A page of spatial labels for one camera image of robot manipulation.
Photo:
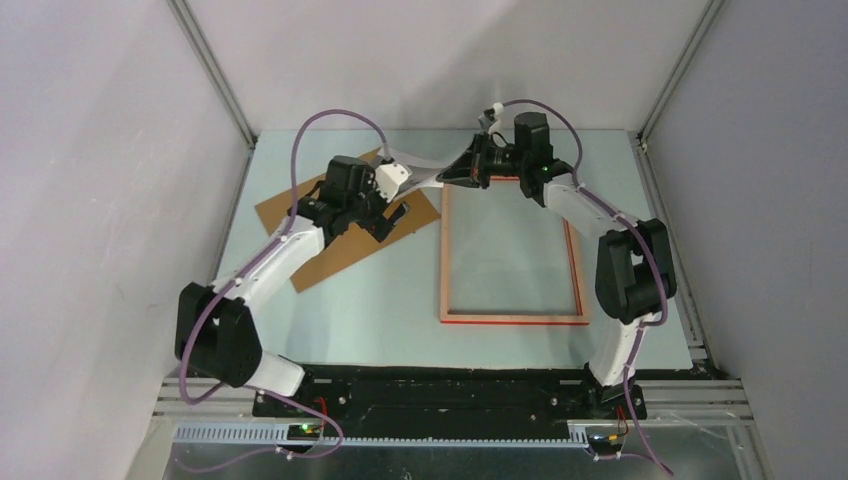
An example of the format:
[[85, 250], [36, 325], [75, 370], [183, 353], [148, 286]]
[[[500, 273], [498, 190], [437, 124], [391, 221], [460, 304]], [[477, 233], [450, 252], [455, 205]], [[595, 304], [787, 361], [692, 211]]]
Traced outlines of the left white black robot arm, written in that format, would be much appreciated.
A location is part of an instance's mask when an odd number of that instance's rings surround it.
[[210, 285], [188, 284], [179, 295], [175, 338], [183, 400], [195, 405], [206, 398], [187, 391], [187, 374], [195, 371], [220, 386], [276, 393], [278, 404], [292, 416], [311, 412], [316, 390], [303, 381], [305, 369], [265, 349], [254, 315], [351, 225], [384, 241], [409, 210], [401, 204], [390, 216], [384, 214], [411, 177], [411, 169], [393, 158], [369, 164], [336, 156], [324, 178], [293, 202], [288, 216], [253, 257]]

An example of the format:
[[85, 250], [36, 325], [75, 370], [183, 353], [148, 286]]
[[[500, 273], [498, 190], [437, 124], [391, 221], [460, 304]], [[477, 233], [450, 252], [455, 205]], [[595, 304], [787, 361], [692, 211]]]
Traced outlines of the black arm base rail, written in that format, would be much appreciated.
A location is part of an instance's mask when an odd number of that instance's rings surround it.
[[322, 414], [329, 435], [423, 439], [564, 438], [578, 420], [644, 420], [642, 388], [635, 399], [593, 408], [583, 396], [582, 369], [460, 369], [319, 366], [306, 377], [293, 405], [251, 393], [258, 418]]

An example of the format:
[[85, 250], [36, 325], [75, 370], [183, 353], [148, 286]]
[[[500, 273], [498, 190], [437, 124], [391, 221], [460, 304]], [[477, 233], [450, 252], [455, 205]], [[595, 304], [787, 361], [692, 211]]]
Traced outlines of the brown backing board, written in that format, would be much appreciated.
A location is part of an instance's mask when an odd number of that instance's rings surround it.
[[344, 189], [375, 188], [378, 150], [358, 157], [335, 156], [324, 173], [258, 204], [256, 211], [270, 239], [242, 281], [253, 290], [290, 282], [296, 292], [304, 292], [439, 220], [425, 188], [388, 202], [386, 217], [401, 202], [410, 210], [384, 242], [356, 224], [345, 229]]

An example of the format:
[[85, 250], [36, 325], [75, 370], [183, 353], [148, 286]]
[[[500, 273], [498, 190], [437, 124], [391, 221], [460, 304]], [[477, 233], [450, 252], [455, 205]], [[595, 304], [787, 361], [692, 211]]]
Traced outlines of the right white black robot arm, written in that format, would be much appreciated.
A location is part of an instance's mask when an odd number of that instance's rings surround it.
[[546, 114], [518, 114], [511, 141], [500, 137], [500, 105], [485, 110], [479, 123], [480, 132], [436, 179], [470, 189], [486, 189], [497, 177], [515, 179], [525, 198], [595, 242], [594, 293], [612, 324], [584, 366], [581, 402], [591, 416], [606, 418], [622, 401], [634, 401], [642, 343], [649, 329], [667, 322], [677, 292], [667, 226], [658, 218], [641, 220], [591, 190], [577, 164], [556, 156]]

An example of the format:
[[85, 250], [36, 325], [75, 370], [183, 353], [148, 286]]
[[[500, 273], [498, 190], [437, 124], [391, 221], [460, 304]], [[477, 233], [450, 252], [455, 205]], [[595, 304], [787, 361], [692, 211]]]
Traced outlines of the landscape photo print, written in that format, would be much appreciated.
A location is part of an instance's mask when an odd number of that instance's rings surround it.
[[391, 147], [382, 146], [377, 151], [377, 164], [374, 167], [374, 181], [375, 169], [380, 164], [399, 163], [406, 166], [412, 172], [412, 175], [407, 183], [402, 187], [401, 193], [394, 200], [398, 200], [415, 191], [425, 188], [443, 188], [447, 185], [436, 180], [437, 174], [454, 162], [462, 153], [455, 155], [453, 158], [448, 157], [444, 160], [431, 160], [416, 157], [412, 154], [408, 154]]

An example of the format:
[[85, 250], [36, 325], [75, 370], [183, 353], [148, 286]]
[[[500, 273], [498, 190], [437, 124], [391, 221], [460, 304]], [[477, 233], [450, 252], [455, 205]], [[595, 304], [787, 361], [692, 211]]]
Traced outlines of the red wooden picture frame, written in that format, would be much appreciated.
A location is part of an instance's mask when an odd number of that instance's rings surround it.
[[568, 249], [571, 256], [571, 269], [574, 281], [574, 289], [577, 297], [578, 313], [571, 316], [563, 315], [471, 315], [451, 314], [448, 312], [449, 300], [449, 241], [447, 239], [449, 216], [449, 195], [445, 190], [455, 186], [447, 186], [442, 191], [441, 200], [441, 227], [440, 227], [440, 254], [439, 254], [439, 296], [438, 312], [441, 322], [445, 324], [461, 325], [576, 325], [584, 326], [591, 321], [592, 309], [592, 287], [585, 272], [581, 252], [580, 235], [572, 224], [564, 220]]

